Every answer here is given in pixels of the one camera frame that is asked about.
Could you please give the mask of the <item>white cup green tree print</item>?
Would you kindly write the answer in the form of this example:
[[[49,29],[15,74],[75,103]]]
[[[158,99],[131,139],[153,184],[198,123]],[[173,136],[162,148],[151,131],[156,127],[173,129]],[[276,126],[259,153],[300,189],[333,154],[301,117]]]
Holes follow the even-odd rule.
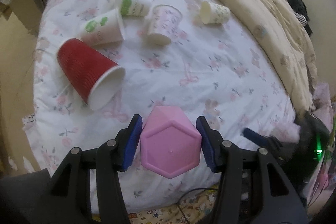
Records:
[[[125,28],[118,9],[94,17],[80,27],[80,40],[91,47],[121,42],[125,39]]]

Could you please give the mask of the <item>pink patterned paper cup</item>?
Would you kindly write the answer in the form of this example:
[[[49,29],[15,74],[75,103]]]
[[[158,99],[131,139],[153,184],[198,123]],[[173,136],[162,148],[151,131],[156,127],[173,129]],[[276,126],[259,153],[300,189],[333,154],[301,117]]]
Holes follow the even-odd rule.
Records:
[[[160,46],[170,44],[182,18],[181,12],[171,5],[155,6],[147,31],[148,41]]]

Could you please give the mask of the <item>white cup green band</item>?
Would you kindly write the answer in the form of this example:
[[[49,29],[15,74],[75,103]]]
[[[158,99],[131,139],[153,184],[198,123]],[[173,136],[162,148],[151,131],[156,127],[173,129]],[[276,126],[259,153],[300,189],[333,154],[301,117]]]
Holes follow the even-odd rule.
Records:
[[[153,0],[116,0],[121,15],[147,16]]]

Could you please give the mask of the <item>small white dotted paper cup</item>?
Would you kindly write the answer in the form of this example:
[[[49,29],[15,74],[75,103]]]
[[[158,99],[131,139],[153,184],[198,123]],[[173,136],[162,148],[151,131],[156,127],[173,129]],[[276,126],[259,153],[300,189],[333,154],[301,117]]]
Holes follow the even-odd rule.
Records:
[[[231,11],[226,6],[203,1],[199,16],[203,24],[224,24],[230,19]]]

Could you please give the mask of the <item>black striped clothing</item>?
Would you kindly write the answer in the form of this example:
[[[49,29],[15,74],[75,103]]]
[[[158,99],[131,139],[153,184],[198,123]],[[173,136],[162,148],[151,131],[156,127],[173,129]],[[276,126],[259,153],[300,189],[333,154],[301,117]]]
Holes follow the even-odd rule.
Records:
[[[302,24],[303,28],[306,30],[307,34],[311,36],[313,31],[309,26],[309,16],[307,13],[306,5],[302,0],[287,0],[298,21]]]

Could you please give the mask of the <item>red ribbed paper cup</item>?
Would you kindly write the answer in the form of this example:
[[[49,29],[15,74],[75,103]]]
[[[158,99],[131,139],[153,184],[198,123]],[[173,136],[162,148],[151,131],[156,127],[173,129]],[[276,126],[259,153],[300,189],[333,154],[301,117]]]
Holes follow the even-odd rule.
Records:
[[[64,42],[57,61],[86,105],[93,111],[103,108],[119,91],[125,68],[79,39]]]

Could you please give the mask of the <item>cream bear-print duvet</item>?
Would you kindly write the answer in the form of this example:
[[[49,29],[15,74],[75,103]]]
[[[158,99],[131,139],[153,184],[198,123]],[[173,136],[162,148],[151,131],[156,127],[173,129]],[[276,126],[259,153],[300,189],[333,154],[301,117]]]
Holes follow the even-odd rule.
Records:
[[[311,39],[287,0],[219,0],[250,30],[269,57],[298,114],[314,110],[317,84]]]

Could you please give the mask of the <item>pink faceted plastic cup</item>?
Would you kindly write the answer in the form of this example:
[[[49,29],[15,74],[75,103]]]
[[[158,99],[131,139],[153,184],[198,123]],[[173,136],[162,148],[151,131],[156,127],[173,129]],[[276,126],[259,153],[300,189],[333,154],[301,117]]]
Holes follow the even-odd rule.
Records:
[[[141,164],[165,178],[199,165],[202,137],[180,107],[155,106],[140,135]]]

